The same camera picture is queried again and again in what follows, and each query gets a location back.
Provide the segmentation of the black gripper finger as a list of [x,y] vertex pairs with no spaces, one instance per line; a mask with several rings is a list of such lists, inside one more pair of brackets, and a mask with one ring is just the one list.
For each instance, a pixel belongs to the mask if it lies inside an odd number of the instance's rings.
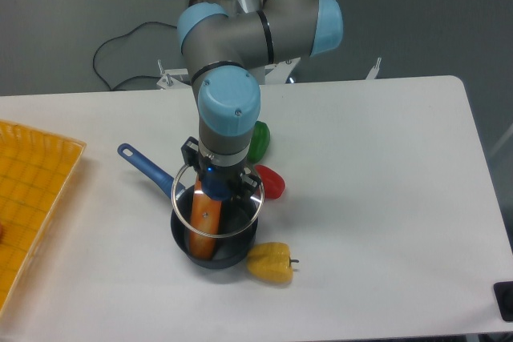
[[260,188],[260,178],[252,173],[240,174],[230,182],[232,194],[239,199],[249,199]]
[[200,173],[200,162],[199,162],[199,142],[193,137],[189,137],[180,148],[184,165],[191,167],[195,173]]

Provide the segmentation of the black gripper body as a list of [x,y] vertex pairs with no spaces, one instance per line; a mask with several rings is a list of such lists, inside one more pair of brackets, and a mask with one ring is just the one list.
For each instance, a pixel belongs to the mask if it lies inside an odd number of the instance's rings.
[[220,155],[200,150],[200,180],[207,190],[235,190],[241,183],[241,175],[246,164],[242,153]]

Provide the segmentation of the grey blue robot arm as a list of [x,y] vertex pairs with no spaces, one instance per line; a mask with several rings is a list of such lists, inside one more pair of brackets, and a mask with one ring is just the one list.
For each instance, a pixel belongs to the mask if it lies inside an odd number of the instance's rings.
[[337,0],[260,0],[232,16],[212,2],[188,7],[177,22],[199,114],[199,150],[186,155],[205,194],[223,201],[253,193],[243,169],[261,109],[252,71],[336,49],[343,37]]

